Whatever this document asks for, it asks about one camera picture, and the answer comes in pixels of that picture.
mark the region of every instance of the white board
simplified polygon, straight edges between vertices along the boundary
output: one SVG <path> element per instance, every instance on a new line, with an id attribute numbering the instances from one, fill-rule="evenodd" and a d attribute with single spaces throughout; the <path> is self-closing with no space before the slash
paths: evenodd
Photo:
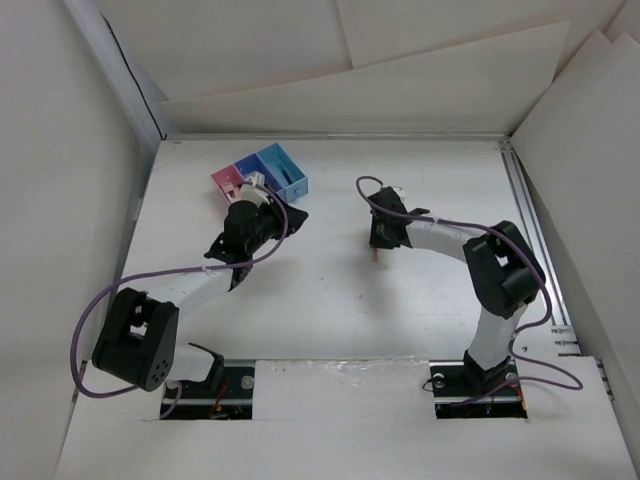
<path id="1" fill-rule="evenodd" d="M 125 275 L 201 264 L 226 215 L 210 174 L 273 141 L 164 142 Z M 374 263 L 370 213 L 354 181 L 375 174 L 403 186 L 410 208 L 428 207 L 437 215 L 487 225 L 508 219 L 523 229 L 497 143 L 335 138 L 279 143 L 309 178 L 309 194 L 296 203 L 309 219 L 242 285 L 185 319 L 179 340 L 230 359 L 462 358 L 480 313 L 467 267 L 412 249 L 380 252 Z M 131 286 L 146 289 L 164 281 Z M 538 320 L 543 312 L 538 297 L 522 322 Z M 550 335 L 549 329 L 529 330 L 517 346 L 553 354 Z"/>
<path id="2" fill-rule="evenodd" d="M 593 55 L 581 58 L 592 60 L 575 77 L 567 67 L 513 145 L 640 399 L 640 47 L 625 33 L 610 47 L 601 36 L 591 40 Z"/>
<path id="3" fill-rule="evenodd" d="M 568 27 L 163 107 L 185 132 L 510 131 L 551 83 Z"/>
<path id="4" fill-rule="evenodd" d="M 393 478 L 447 480 L 635 480 L 611 403 L 591 358 L 556 358 L 585 384 L 581 392 L 524 385 L 528 420 L 437 420 L 430 394 L 419 391 L 417 418 L 383 415 L 375 419 L 143 421 L 157 416 L 159 398 L 148 416 L 127 416 L 151 405 L 153 395 L 135 392 L 121 399 L 78 400 L 56 480 L 136 478 L 283 479 Z M 270 367 L 278 368 L 278 362 Z M 525 375 L 560 379 L 548 369 L 522 365 Z M 87 376 L 95 384 L 96 372 Z M 108 376 L 99 385 L 113 385 Z M 306 385 L 322 395 L 322 380 Z M 294 375 L 289 387 L 300 375 Z M 256 385 L 261 382 L 256 377 Z M 273 383 L 273 412 L 296 402 L 291 388 Z M 351 389 L 336 401 L 355 407 L 369 402 Z M 401 397 L 404 390 L 398 392 Z M 298 412 L 311 411 L 308 396 Z M 120 403 L 118 412 L 108 404 Z"/>
<path id="5" fill-rule="evenodd" d="M 351 68 L 334 0 L 97 0 L 169 99 Z"/>
<path id="6" fill-rule="evenodd" d="M 417 358 L 372 361 L 256 362 L 254 420 L 353 421 L 420 419 L 435 415 L 422 386 L 429 362 Z"/>
<path id="7" fill-rule="evenodd" d="M 571 21 L 559 70 L 623 0 L 338 0 L 354 67 Z"/>
<path id="8" fill-rule="evenodd" d="M 627 0 L 606 34 L 613 42 L 622 32 L 627 32 L 634 40 L 640 41 L 640 0 Z"/>

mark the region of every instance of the paper sheet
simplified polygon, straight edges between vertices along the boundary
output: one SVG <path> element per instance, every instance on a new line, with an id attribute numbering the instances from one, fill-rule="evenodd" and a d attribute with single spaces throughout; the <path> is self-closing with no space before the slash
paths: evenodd
<path id="1" fill-rule="evenodd" d="M 623 31 L 634 40 L 640 41 L 640 0 L 627 0 L 606 34 L 609 40 L 614 42 Z"/>
<path id="2" fill-rule="evenodd" d="M 334 0 L 97 0 L 169 99 L 351 68 Z"/>
<path id="3" fill-rule="evenodd" d="M 612 46 L 596 34 L 583 50 L 513 145 L 640 399 L 640 46 L 626 33 Z"/>
<path id="4" fill-rule="evenodd" d="M 594 360 L 556 364 L 585 389 L 524 385 L 528 420 L 436 420 L 425 398 L 423 415 L 411 420 L 140 421 L 105 413 L 114 399 L 88 400 L 94 410 L 74 415 L 55 478 L 635 479 Z M 522 372 L 560 379 L 537 366 Z M 295 403 L 288 393 L 274 395 L 282 409 Z"/>
<path id="5" fill-rule="evenodd" d="M 623 0 L 338 0 L 354 67 L 564 20 L 564 67 Z"/>
<path id="6" fill-rule="evenodd" d="M 163 107 L 184 132 L 510 131 L 549 86 L 568 27 Z"/>

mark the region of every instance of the purple cable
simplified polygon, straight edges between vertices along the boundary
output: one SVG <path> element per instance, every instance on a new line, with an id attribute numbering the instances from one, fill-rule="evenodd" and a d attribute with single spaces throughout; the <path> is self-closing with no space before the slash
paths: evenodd
<path id="1" fill-rule="evenodd" d="M 172 268 L 169 270 L 159 270 L 157 272 L 137 273 L 135 275 L 129 275 L 128 277 L 123 277 L 120 280 L 116 280 L 108 287 L 105 287 L 102 291 L 100 291 L 100 293 L 98 293 L 95 297 L 93 297 L 93 299 L 89 302 L 89 305 L 87 305 L 87 308 L 84 309 L 84 311 L 82 312 L 82 315 L 80 315 L 80 319 L 78 320 L 78 323 L 76 324 L 76 328 L 73 331 L 73 336 L 71 337 L 71 348 L 69 352 L 71 376 L 73 377 L 73 383 L 75 383 L 76 388 L 80 393 L 82 393 L 83 395 L 89 398 L 109 398 L 109 397 L 115 397 L 117 395 L 122 395 L 123 393 L 131 392 L 138 388 L 138 387 L 132 386 L 132 387 L 122 388 L 120 390 L 113 390 L 111 392 L 92 392 L 82 384 L 82 378 L 80 378 L 80 372 L 78 371 L 78 343 L 80 341 L 80 334 L 82 333 L 82 328 L 84 327 L 84 324 L 87 322 L 87 319 L 89 318 L 89 315 L 91 314 L 93 309 L 96 308 L 96 305 L 98 305 L 98 303 L 100 303 L 100 300 L 102 300 L 104 297 L 106 297 L 110 293 L 114 292 L 120 285 L 132 282 L 134 280 L 140 280 L 143 278 L 163 277 L 165 275 L 176 275 L 179 273 L 196 273 L 196 272 L 202 272 L 202 271 L 226 270 L 228 268 L 249 267 L 249 266 L 255 265 L 256 263 L 265 261 L 267 258 L 271 257 L 276 252 L 276 250 L 280 248 L 280 246 L 282 245 L 282 242 L 284 242 L 284 239 L 287 236 L 287 231 L 289 230 L 289 217 L 287 216 L 287 210 L 284 208 L 282 201 L 278 198 L 277 195 L 273 194 L 271 191 L 267 190 L 261 185 L 253 185 L 249 182 L 243 182 L 243 184 L 251 185 L 253 186 L 253 188 L 266 193 L 267 196 L 269 196 L 269 198 L 271 198 L 278 205 L 278 207 L 280 207 L 280 210 L 282 211 L 282 215 L 284 218 L 283 233 L 282 233 L 282 236 L 278 239 L 277 243 L 274 245 L 274 247 L 271 250 L 269 250 L 267 253 L 265 253 L 263 256 L 256 258 L 255 260 L 249 260 L 247 262 L 231 263 L 229 265 L 212 265 L 210 267 L 199 266 L 199 267 Z"/>
<path id="2" fill-rule="evenodd" d="M 178 391 L 176 392 L 176 398 L 173 400 L 173 403 L 171 403 L 171 405 L 169 405 L 169 408 L 167 408 L 164 411 L 164 413 L 162 415 L 160 415 L 160 420 L 164 420 L 169 415 L 171 415 L 171 413 L 178 406 L 178 402 L 180 401 L 180 398 L 182 398 L 182 382 L 176 382 L 176 383 L 178 384 Z"/>
<path id="3" fill-rule="evenodd" d="M 491 227 L 488 227 L 486 225 L 481 225 L 479 223 L 456 222 L 454 220 L 447 220 L 447 219 L 442 219 L 442 218 L 435 219 L 433 217 L 418 216 L 418 215 L 408 215 L 408 214 L 403 214 L 403 213 L 397 213 L 397 212 L 394 212 L 392 210 L 388 210 L 386 208 L 383 208 L 383 207 L 381 207 L 379 205 L 376 205 L 375 203 L 373 203 L 371 200 L 369 200 L 367 198 L 365 193 L 362 191 L 362 188 L 360 187 L 360 183 L 363 180 L 371 180 L 371 181 L 377 182 L 380 185 L 381 188 L 384 186 L 384 184 L 382 183 L 382 180 L 380 180 L 379 178 L 368 176 L 368 175 L 361 176 L 361 177 L 358 177 L 358 179 L 356 179 L 356 190 L 358 190 L 358 193 L 360 194 L 360 196 L 374 210 L 377 210 L 379 212 L 382 212 L 382 213 L 384 213 L 386 215 L 389 215 L 389 216 L 392 216 L 392 217 L 402 218 L 404 220 L 411 220 L 411 221 L 418 221 L 418 222 L 428 222 L 428 223 L 440 223 L 442 225 L 448 225 L 448 226 L 451 226 L 451 227 L 473 228 L 473 229 L 476 229 L 476 230 L 482 230 L 484 232 L 487 232 L 487 233 L 493 235 L 494 237 L 497 237 L 498 239 L 500 239 L 500 241 L 504 242 L 507 246 L 509 246 L 509 248 L 511 248 L 511 250 L 514 251 L 514 253 L 518 256 L 518 258 L 522 261 L 522 263 L 525 264 L 525 266 L 529 269 L 529 271 L 533 275 L 536 283 L 538 284 L 538 287 L 540 287 L 540 290 L 542 291 L 542 296 L 544 297 L 544 302 L 545 302 L 545 305 L 546 305 L 546 311 L 545 311 L 545 314 L 544 314 L 544 316 L 542 317 L 541 320 L 538 320 L 537 322 L 531 322 L 531 323 L 527 323 L 525 325 L 521 325 L 521 326 L 519 326 L 518 328 L 515 329 L 515 331 L 513 333 L 513 338 L 509 342 L 509 354 L 513 358 L 515 358 L 517 360 L 520 360 L 520 361 L 523 361 L 523 362 L 533 363 L 533 364 L 536 364 L 536 365 L 541 365 L 543 367 L 547 367 L 547 368 L 551 368 L 553 370 L 556 370 L 557 372 L 560 372 L 560 373 L 568 376 L 569 378 L 571 378 L 571 380 L 573 380 L 576 383 L 575 385 L 566 385 L 564 383 L 555 382 L 553 380 L 547 380 L 546 378 L 517 377 L 514 380 L 507 381 L 507 382 L 504 382 L 504 383 L 498 385 L 497 387 L 495 387 L 491 391 L 485 393 L 484 395 L 481 395 L 479 397 L 469 398 L 469 399 L 464 400 L 462 402 L 452 403 L 451 406 L 459 406 L 459 407 L 461 407 L 461 406 L 464 406 L 464 405 L 470 405 L 472 403 L 477 402 L 478 400 L 482 400 L 483 398 L 487 398 L 487 397 L 490 397 L 490 396 L 494 395 L 495 393 L 499 392 L 503 388 L 506 388 L 506 387 L 509 387 L 509 386 L 512 386 L 512 385 L 517 385 L 522 380 L 527 380 L 527 381 L 531 381 L 531 382 L 545 383 L 547 385 L 553 385 L 555 387 L 566 388 L 567 390 L 582 390 L 584 388 L 584 385 L 582 384 L 580 379 L 578 377 L 576 377 L 574 374 L 572 374 L 571 372 L 565 370 L 564 368 L 558 367 L 557 365 L 553 365 L 552 363 L 543 362 L 542 360 L 535 360 L 533 358 L 524 357 L 522 355 L 519 355 L 519 354 L 515 353 L 515 351 L 513 349 L 513 346 L 514 346 L 514 343 L 515 343 L 517 335 L 519 335 L 524 330 L 528 330 L 529 328 L 535 328 L 535 327 L 539 327 L 541 325 L 544 325 L 545 323 L 547 323 L 549 321 L 549 319 L 551 318 L 551 314 L 552 314 L 552 311 L 551 311 L 551 308 L 552 308 L 551 307 L 551 297 L 549 295 L 549 292 L 547 291 L 547 287 L 545 285 L 544 280 L 542 279 L 542 277 L 540 276 L 540 274 L 538 273 L 536 268 L 533 266 L 533 263 L 531 262 L 531 260 L 529 260 L 529 258 L 525 255 L 525 253 L 522 250 L 520 250 L 515 243 L 513 243 L 507 236 L 505 236 L 502 232 L 496 230 L 495 228 L 491 228 Z"/>

